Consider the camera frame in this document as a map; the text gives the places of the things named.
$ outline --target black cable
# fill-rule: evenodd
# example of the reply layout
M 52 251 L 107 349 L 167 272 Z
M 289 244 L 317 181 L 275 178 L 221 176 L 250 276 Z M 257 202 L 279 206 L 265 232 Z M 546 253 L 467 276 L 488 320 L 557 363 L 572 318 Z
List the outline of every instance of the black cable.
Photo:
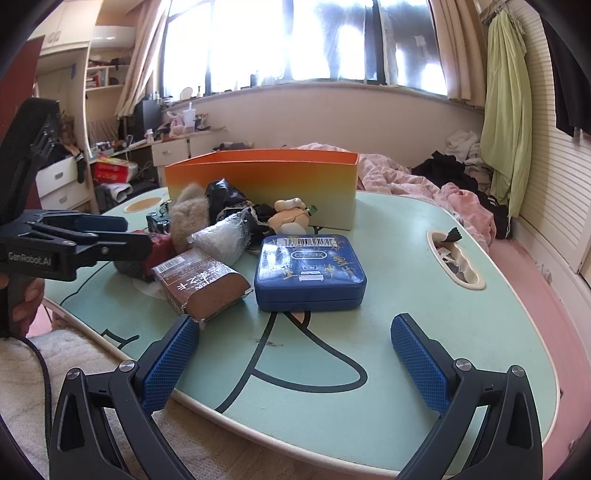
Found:
M 49 377 L 49 370 L 39 349 L 35 344 L 26 337 L 20 335 L 11 335 L 12 338 L 20 340 L 27 345 L 35 354 L 41 365 L 41 372 L 43 373 L 43 388 L 45 390 L 45 446 L 47 448 L 47 456 L 49 457 L 49 447 L 51 443 L 51 380 Z

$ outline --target barcode sticker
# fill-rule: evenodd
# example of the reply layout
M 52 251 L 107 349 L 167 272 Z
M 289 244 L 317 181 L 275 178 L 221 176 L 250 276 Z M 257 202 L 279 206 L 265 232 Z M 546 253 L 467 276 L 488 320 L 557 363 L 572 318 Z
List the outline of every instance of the barcode sticker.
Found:
M 166 272 L 170 268 L 176 267 L 178 264 L 183 263 L 184 258 L 179 255 L 178 257 L 171 258 L 167 262 L 161 263 L 157 267 L 154 267 L 157 273 Z
M 329 247 L 336 248 L 338 245 L 334 236 L 288 236 L 277 239 L 278 247 Z

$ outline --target metal screw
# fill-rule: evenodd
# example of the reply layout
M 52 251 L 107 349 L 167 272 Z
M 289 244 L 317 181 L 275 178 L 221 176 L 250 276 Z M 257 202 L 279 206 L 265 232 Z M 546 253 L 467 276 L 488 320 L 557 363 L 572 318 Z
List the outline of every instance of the metal screw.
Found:
M 513 365 L 511 367 L 511 371 L 513 372 L 513 375 L 515 375 L 516 377 L 523 377 L 525 375 L 525 370 L 523 370 L 523 368 L 519 365 Z
M 458 367 L 463 372 L 467 372 L 472 368 L 472 364 L 469 360 L 466 360 L 465 358 L 459 358 L 456 360 L 456 367 Z
M 78 375 L 80 375 L 80 369 L 79 368 L 72 368 L 67 374 L 66 374 L 66 378 L 68 380 L 74 380 Z
M 134 367 L 135 362 L 133 360 L 123 360 L 119 364 L 119 370 L 121 370 L 122 372 L 129 372 L 130 370 L 133 370 Z

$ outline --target black speaker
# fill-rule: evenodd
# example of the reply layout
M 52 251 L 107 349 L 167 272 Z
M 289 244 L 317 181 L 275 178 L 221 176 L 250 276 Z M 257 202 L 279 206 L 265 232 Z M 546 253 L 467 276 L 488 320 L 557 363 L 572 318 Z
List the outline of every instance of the black speaker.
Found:
M 133 135 L 133 142 L 144 139 L 146 130 L 154 132 L 162 125 L 162 112 L 156 100 L 143 100 L 135 106 L 134 114 L 128 117 L 127 133 Z

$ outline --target black line drawing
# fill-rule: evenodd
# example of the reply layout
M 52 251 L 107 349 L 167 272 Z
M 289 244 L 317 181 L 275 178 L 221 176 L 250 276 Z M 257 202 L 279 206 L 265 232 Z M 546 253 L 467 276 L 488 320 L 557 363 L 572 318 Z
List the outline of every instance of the black line drawing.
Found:
M 267 322 L 267 326 L 265 327 L 265 331 L 261 336 L 258 345 L 256 346 L 256 350 L 253 353 L 251 360 L 248 362 L 248 366 L 244 370 L 244 373 L 240 377 L 240 380 L 238 381 L 236 386 L 232 389 L 232 392 L 230 392 L 228 397 L 220 404 L 218 408 L 216 408 L 217 412 L 224 413 L 232 405 L 232 403 L 238 398 L 238 395 L 240 395 L 240 393 L 246 386 L 246 383 L 248 382 L 251 375 L 261 380 L 264 380 L 265 382 L 276 385 L 278 387 L 308 393 L 340 393 L 355 390 L 356 388 L 360 388 L 363 385 L 365 385 L 365 383 L 368 380 L 368 375 L 361 365 L 359 365 L 352 358 L 346 356 L 345 354 L 339 352 L 337 349 L 331 347 L 328 343 L 321 340 L 315 334 L 308 330 L 308 325 L 310 324 L 311 319 L 310 312 L 304 313 L 304 320 L 302 322 L 300 322 L 291 312 L 283 312 L 283 315 L 285 315 L 291 323 L 293 323 L 304 335 L 306 335 L 316 345 L 318 345 L 331 355 L 335 356 L 342 362 L 352 367 L 358 373 L 359 379 L 357 379 L 354 382 L 343 385 L 304 385 L 288 382 L 282 380 L 281 378 L 273 377 L 272 375 L 268 375 L 258 370 L 256 368 L 256 363 L 259 361 L 259 358 L 262 355 L 265 345 L 267 344 L 267 340 L 269 339 L 271 331 L 273 330 L 273 326 L 275 325 L 275 320 L 277 319 L 277 312 L 273 312 L 271 313 L 269 321 Z
M 97 268 L 97 269 L 96 269 L 94 272 L 92 272 L 92 275 L 91 275 L 90 277 L 88 277 L 88 278 L 87 278 L 87 279 L 84 281 L 84 283 L 83 283 L 82 285 L 80 285 L 80 287 L 78 287 L 78 290 L 76 290 L 74 293 L 70 293 L 70 294 L 69 294 L 69 295 L 68 295 L 68 296 L 67 296 L 65 299 L 63 299 L 63 300 L 60 302 L 60 307 L 61 307 L 61 306 L 64 304 L 64 302 L 65 302 L 67 299 L 69 299 L 69 298 L 73 297 L 73 296 L 74 296 L 74 295 L 76 295 L 76 294 L 77 294 L 77 293 L 78 293 L 80 290 L 82 290 L 82 287 L 83 287 L 84 285 L 86 285 L 86 284 L 87 284 L 87 283 L 90 281 L 90 279 L 91 279 L 92 277 L 94 277 L 94 276 L 95 276 L 95 275 L 96 275 L 98 272 L 100 272 L 100 271 L 101 271 L 103 268 L 105 268 L 105 267 L 106 267 L 107 265 L 109 265 L 110 263 L 111 263 L 111 262 L 107 262 L 105 265 L 103 265 L 103 266 L 102 266 L 102 267 L 100 267 L 100 268 Z
M 271 313 L 271 316 L 269 317 L 269 321 L 267 322 L 267 326 L 265 327 L 265 331 L 263 332 L 261 339 L 259 340 L 259 343 L 256 346 L 255 352 L 252 354 L 251 361 L 248 362 L 248 365 L 246 366 L 246 370 L 244 370 L 244 373 L 240 377 L 240 380 L 238 380 L 238 383 L 233 388 L 233 390 L 230 392 L 230 394 L 228 395 L 226 400 L 224 400 L 220 404 L 220 406 L 218 408 L 216 408 L 216 411 L 218 411 L 219 413 L 224 413 L 228 409 L 228 407 L 230 405 L 232 405 L 234 400 L 236 400 L 238 395 L 240 395 L 240 392 L 242 391 L 242 389 L 246 385 L 246 382 L 248 382 L 248 379 L 251 377 L 252 371 L 254 370 L 256 363 L 258 362 L 259 358 L 261 357 L 262 351 L 265 348 L 265 345 L 267 344 L 267 340 L 269 339 L 269 335 L 271 334 L 271 330 L 273 330 L 273 325 L 275 325 L 276 318 L 277 318 L 277 312 Z
M 134 335 L 129 338 L 121 338 L 119 335 L 115 335 L 109 329 L 105 329 L 103 333 L 100 334 L 101 337 L 107 336 L 113 339 L 115 342 L 119 342 L 119 346 L 117 347 L 119 350 L 123 350 L 125 345 L 129 345 L 131 342 L 135 342 L 139 339 L 139 335 Z

